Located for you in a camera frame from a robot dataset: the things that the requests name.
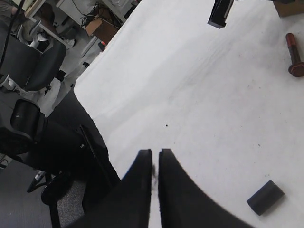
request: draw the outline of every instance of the cable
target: cable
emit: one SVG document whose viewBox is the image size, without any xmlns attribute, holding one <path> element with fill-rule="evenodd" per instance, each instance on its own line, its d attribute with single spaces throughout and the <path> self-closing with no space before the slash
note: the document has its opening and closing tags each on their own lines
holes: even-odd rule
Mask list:
<svg viewBox="0 0 304 228">
<path fill-rule="evenodd" d="M 3 48 L 3 52 L 2 52 L 2 56 L 1 56 L 1 61 L 0 61 L 0 70 L 2 68 L 2 65 L 3 65 L 3 62 L 4 62 L 4 58 L 5 58 L 5 55 L 6 55 L 6 49 L 8 48 L 11 30 L 13 28 L 13 25 L 14 25 L 14 22 L 15 22 L 17 16 L 19 15 L 19 13 L 20 13 L 20 11 L 22 9 L 22 6 L 23 6 L 24 2 L 25 2 L 25 0 L 21 0 L 19 6 L 17 8 L 16 13 L 13 16 L 13 18 L 12 18 L 10 24 L 9 24 L 9 30 L 8 30 L 8 33 L 6 35 L 6 39 L 5 39 L 5 43 L 4 43 L 4 48 Z"/>
<path fill-rule="evenodd" d="M 46 184 L 47 184 L 47 183 L 46 183 L 46 182 L 44 182 L 44 183 L 41 183 L 41 184 L 35 185 L 33 188 L 28 189 L 28 190 L 27 190 L 27 192 L 28 192 L 28 193 L 31 193 L 31 192 L 35 191 L 36 189 L 38 189 L 38 188 L 40 188 L 40 187 L 42 187 L 42 186 L 45 186 Z"/>
<path fill-rule="evenodd" d="M 76 9 L 78 10 L 78 12 L 79 12 L 81 15 L 85 16 L 85 14 L 82 13 L 82 12 L 80 11 L 80 9 L 78 8 L 78 6 L 75 4 L 74 0 L 71 0 L 71 1 L 72 1 L 73 5 L 76 7 Z"/>
</svg>

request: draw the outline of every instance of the black chair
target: black chair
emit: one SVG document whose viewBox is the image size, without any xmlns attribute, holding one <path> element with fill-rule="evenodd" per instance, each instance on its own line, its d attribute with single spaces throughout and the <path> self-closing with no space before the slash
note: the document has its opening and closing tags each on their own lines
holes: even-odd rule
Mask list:
<svg viewBox="0 0 304 228">
<path fill-rule="evenodd" d="M 0 55 L 8 27 L 0 21 Z M 67 49 L 54 40 L 53 47 L 44 53 L 21 43 L 13 36 L 9 44 L 0 74 L 0 87 L 21 92 L 38 91 L 47 87 L 57 75 L 66 56 Z"/>
</svg>

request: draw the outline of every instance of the red bolt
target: red bolt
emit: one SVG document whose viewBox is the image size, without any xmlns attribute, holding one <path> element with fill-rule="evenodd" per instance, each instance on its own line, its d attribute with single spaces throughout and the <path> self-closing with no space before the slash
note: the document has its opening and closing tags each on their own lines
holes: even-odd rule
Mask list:
<svg viewBox="0 0 304 228">
<path fill-rule="evenodd" d="M 289 67 L 288 71 L 295 77 L 302 77 L 304 76 L 304 63 L 301 61 L 295 36 L 292 33 L 288 33 L 286 35 L 286 41 L 292 61 L 292 65 Z"/>
</svg>

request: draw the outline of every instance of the small dark speck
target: small dark speck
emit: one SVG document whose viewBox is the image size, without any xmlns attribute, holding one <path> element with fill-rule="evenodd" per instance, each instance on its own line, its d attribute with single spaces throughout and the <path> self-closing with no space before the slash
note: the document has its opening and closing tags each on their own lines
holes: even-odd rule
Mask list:
<svg viewBox="0 0 304 228">
<path fill-rule="evenodd" d="M 154 164 L 152 165 L 152 172 L 151 173 L 152 173 L 152 176 L 155 177 L 156 172 L 155 172 L 155 165 Z"/>
</svg>

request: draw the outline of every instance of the white desk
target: white desk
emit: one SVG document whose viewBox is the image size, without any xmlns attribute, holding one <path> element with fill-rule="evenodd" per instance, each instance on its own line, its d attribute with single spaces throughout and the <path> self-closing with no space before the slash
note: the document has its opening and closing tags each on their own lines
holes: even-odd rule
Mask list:
<svg viewBox="0 0 304 228">
<path fill-rule="evenodd" d="M 144 0 L 76 83 L 120 177 L 140 149 L 173 149 L 198 186 L 257 228 L 304 223 L 304 79 L 288 73 L 285 35 L 304 50 L 304 15 L 236 1 L 227 27 L 214 0 Z M 286 198 L 268 216 L 247 205 L 269 179 Z M 160 228 L 156 190 L 150 227 Z"/>
</svg>

